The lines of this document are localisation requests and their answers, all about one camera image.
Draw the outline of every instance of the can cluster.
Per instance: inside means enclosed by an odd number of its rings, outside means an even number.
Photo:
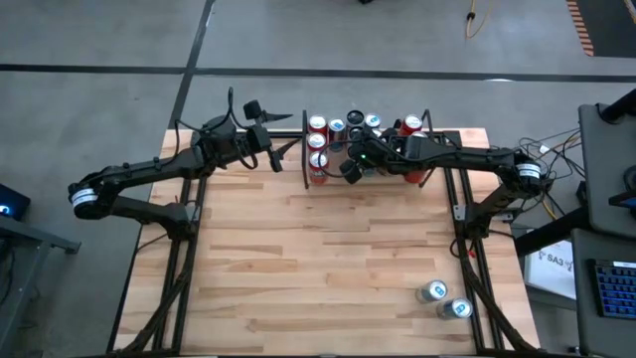
[[[421,131],[422,119],[417,115],[410,114],[405,119],[399,119],[398,135],[417,135],[425,137]],[[375,113],[364,115],[359,110],[352,110],[347,113],[344,119],[327,118],[324,115],[312,115],[307,121],[307,153],[309,163],[309,179],[314,185],[325,184],[329,178],[325,170],[329,170],[330,165],[336,167],[336,162],[343,159],[346,154],[348,144],[356,140],[363,128],[369,128],[377,136],[382,134],[380,126],[382,119]],[[366,169],[365,176],[376,174],[375,169]],[[404,175],[404,180],[408,183],[417,184],[422,181],[424,171],[413,171]]]
[[[438,302],[435,312],[440,319],[468,318],[473,313],[473,305],[463,297],[442,301],[448,294],[446,283],[434,279],[415,291],[415,298],[421,303]]]

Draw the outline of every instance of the wooden table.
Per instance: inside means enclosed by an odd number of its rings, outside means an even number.
[[[488,146],[484,129],[460,131],[464,145]],[[190,135],[181,131],[182,147]],[[170,130],[162,156],[174,149]],[[266,155],[258,158],[256,170],[236,163],[209,179],[183,354],[474,353],[468,320],[442,321],[435,304],[414,297],[434,278],[446,282],[449,297],[464,296],[459,261],[448,249],[454,232],[441,170],[422,190],[401,177],[354,186],[331,180],[305,190],[299,145],[285,155],[281,173],[271,172]],[[470,172],[470,181],[476,201],[498,186],[491,173]],[[181,184],[154,184],[151,202],[175,201]],[[139,244],[161,234],[147,226]],[[484,245],[497,303],[539,346],[511,239],[491,235]],[[158,305],[169,247],[162,240],[136,256],[115,348],[130,342]],[[483,306],[480,314],[492,347]],[[169,328],[167,345],[170,338]]]

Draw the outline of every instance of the gray floor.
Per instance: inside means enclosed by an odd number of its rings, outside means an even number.
[[[560,0],[497,0],[474,40],[462,38],[469,1],[218,0],[200,67],[634,75],[636,60],[586,56]],[[203,0],[0,0],[0,63],[185,66]],[[478,2],[483,13],[485,2]],[[0,73],[0,182],[33,199],[28,222],[82,241],[76,257],[53,253],[29,312],[38,327],[21,347],[47,357],[98,354],[106,346],[139,226],[77,220],[67,186],[108,164],[156,155],[180,76]],[[387,120],[431,109],[438,127],[486,127],[491,143],[516,145],[577,126],[582,103],[612,101],[633,85],[195,77],[184,120],[200,124],[258,98],[291,112],[373,110]],[[581,162],[580,151],[571,158]],[[556,168],[565,174],[562,165]],[[578,178],[555,197],[576,207]],[[146,199],[149,188],[126,193]],[[549,220],[535,210],[519,222]],[[574,312],[533,303],[542,346],[576,344]]]

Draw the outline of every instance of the red can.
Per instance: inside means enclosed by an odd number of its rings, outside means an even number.
[[[323,168],[329,167],[329,159],[325,154],[320,154],[318,152],[311,153],[309,156],[309,179],[315,185],[323,185],[327,182],[327,174],[320,169],[322,165]]]
[[[327,145],[327,137],[322,133],[311,133],[307,137],[307,149],[309,152],[321,151]]]
[[[321,133],[327,136],[327,119],[322,115],[312,115],[307,122],[307,127],[310,133]]]
[[[427,138],[428,135],[426,135],[426,133],[424,133],[423,131],[416,131],[412,133],[412,136],[418,136],[418,137],[422,137],[422,138]],[[404,180],[407,183],[411,183],[411,184],[419,184],[421,183],[422,180],[424,180],[424,176],[426,175],[428,171],[427,170],[415,170],[415,171],[411,171],[407,174],[404,174]]]
[[[415,114],[409,114],[401,122],[399,127],[399,135],[411,135],[416,131],[421,130],[423,126],[422,120]]]

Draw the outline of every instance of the keyboard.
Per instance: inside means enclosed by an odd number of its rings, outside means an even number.
[[[598,314],[636,319],[636,263],[594,260]]]

